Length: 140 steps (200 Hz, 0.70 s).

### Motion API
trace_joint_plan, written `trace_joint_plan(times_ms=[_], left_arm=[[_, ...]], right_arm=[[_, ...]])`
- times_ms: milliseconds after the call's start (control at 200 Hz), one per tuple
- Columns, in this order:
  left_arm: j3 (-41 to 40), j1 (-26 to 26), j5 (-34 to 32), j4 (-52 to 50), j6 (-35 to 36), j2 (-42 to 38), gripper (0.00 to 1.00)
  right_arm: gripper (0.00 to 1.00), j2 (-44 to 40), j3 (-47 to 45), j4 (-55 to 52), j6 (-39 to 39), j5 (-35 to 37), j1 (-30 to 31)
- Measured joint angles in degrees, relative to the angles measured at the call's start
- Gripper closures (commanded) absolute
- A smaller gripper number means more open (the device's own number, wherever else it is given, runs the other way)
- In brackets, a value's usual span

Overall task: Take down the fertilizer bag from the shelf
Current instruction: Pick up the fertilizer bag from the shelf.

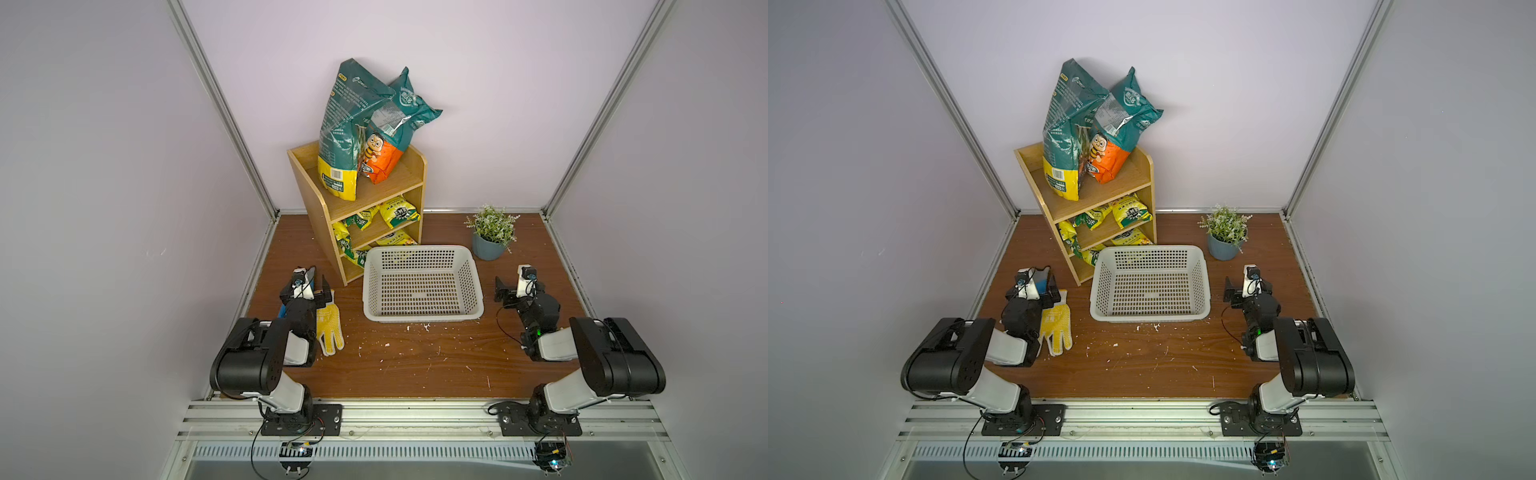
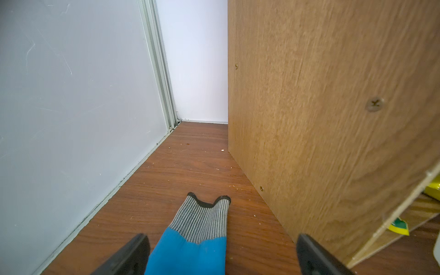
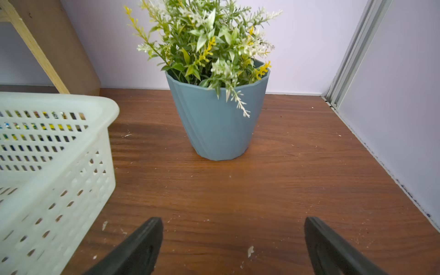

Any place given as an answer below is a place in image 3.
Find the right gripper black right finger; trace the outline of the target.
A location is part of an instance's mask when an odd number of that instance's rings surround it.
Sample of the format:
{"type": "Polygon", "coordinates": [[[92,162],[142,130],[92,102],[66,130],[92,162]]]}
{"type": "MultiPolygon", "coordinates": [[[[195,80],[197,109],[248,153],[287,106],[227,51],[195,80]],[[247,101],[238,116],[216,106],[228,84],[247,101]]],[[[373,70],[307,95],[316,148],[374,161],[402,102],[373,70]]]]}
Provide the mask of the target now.
{"type": "Polygon", "coordinates": [[[304,234],[316,275],[386,274],[318,217],[305,219],[304,234]]]}

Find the white plastic basket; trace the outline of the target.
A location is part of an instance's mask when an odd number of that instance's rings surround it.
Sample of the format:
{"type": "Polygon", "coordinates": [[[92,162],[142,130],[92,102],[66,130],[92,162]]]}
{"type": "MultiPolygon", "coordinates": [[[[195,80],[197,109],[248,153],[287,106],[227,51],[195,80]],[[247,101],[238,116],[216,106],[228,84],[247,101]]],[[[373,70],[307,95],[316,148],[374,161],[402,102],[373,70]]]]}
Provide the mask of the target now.
{"type": "Polygon", "coordinates": [[[1,93],[1,273],[59,275],[115,187],[100,96],[1,93]]]}

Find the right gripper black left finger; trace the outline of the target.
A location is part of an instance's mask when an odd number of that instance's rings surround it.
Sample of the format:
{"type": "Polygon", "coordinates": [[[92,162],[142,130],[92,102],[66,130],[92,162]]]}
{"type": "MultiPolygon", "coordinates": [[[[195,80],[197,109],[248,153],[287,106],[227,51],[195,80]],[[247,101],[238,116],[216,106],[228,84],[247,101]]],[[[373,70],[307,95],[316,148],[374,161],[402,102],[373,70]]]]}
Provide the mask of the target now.
{"type": "Polygon", "coordinates": [[[137,228],[86,275],[150,275],[163,241],[163,222],[152,217],[137,228]]]}

